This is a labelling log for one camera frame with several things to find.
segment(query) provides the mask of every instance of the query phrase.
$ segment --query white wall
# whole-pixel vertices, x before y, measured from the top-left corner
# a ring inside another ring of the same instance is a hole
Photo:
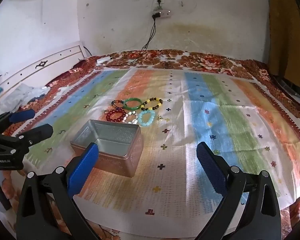
[[[78,40],[77,0],[3,0],[0,79]]]
[[[153,23],[153,2],[78,0],[80,40],[95,55],[141,49]],[[163,7],[173,16],[157,19],[150,49],[267,60],[268,0],[164,0]]]

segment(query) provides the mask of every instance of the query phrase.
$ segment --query bracelet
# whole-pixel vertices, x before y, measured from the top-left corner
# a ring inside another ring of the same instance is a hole
[[[140,106],[129,107],[129,106],[127,106],[127,102],[129,102],[129,101],[138,101],[138,102],[140,102]],[[135,110],[138,110],[141,107],[141,105],[142,105],[142,101],[139,98],[128,98],[123,102],[123,109],[135,111]]]
[[[131,122],[128,122],[128,123],[137,124],[139,116],[136,114],[136,111],[126,113],[126,115],[125,115],[125,117],[123,118],[122,122],[126,122],[127,117],[128,117],[129,115],[132,115],[132,114],[134,114],[136,117],[135,117],[135,119],[133,119]]]
[[[142,116],[143,116],[144,114],[147,114],[147,113],[150,113],[151,116],[150,116],[148,122],[145,123],[145,122],[142,121]],[[154,120],[154,117],[155,117],[155,112],[154,112],[154,110],[144,110],[143,112],[141,112],[141,113],[139,114],[139,123],[140,123],[141,126],[144,126],[144,127],[145,127],[145,126],[150,126],[150,125],[152,124],[153,120]]]
[[[117,119],[111,119],[110,116],[113,114],[116,114],[116,113],[121,113],[122,115],[119,116]],[[121,122],[123,120],[123,118],[125,117],[125,115],[126,115],[126,112],[123,109],[119,108],[119,109],[109,111],[106,115],[106,119],[109,122]]]
[[[121,104],[123,104],[123,101],[122,101],[122,100],[113,100],[113,101],[111,102],[111,106],[114,106],[115,109],[122,109],[122,108],[123,108],[123,106],[121,106],[121,107],[116,106],[115,103],[121,103]]]
[[[142,105],[141,105],[141,110],[142,111],[145,111],[145,110],[148,110],[149,108],[145,108],[145,105],[146,104],[148,104],[150,101],[159,101],[159,103],[156,105],[156,106],[154,106],[154,107],[152,107],[152,110],[156,110],[156,109],[158,109],[162,104],[163,104],[163,101],[162,101],[162,99],[157,99],[157,98],[150,98],[150,99],[148,99],[147,101],[145,101]]]

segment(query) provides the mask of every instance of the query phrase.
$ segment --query metal tin box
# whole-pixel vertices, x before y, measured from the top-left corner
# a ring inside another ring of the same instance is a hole
[[[89,120],[70,142],[81,155],[89,143],[99,148],[95,168],[132,178],[143,150],[143,136],[136,124]]]

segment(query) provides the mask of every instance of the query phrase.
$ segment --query white beaded bracelet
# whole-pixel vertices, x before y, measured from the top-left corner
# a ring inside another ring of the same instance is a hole
[[[138,117],[138,115],[136,114],[136,111],[132,111],[132,112],[127,113],[127,114],[125,115],[125,117],[123,118],[122,122],[126,122],[127,117],[128,117],[129,115],[132,115],[132,114],[134,114],[134,115],[136,116],[136,118],[133,119],[131,122],[128,122],[128,123],[131,123],[131,124],[137,124],[138,118],[139,118],[139,117]]]

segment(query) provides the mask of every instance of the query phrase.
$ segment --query light blue beaded bracelet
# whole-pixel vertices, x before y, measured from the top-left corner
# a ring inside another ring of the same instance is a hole
[[[143,116],[144,114],[147,114],[147,113],[151,114],[151,116],[150,116],[150,118],[149,118],[149,121],[148,121],[148,122],[143,122],[143,121],[142,121],[142,116]],[[139,124],[140,124],[141,126],[143,126],[143,127],[150,126],[150,125],[152,124],[153,120],[154,120],[154,117],[155,117],[155,112],[154,112],[154,110],[145,110],[145,111],[142,111],[142,112],[139,114],[139,116],[138,116]]]

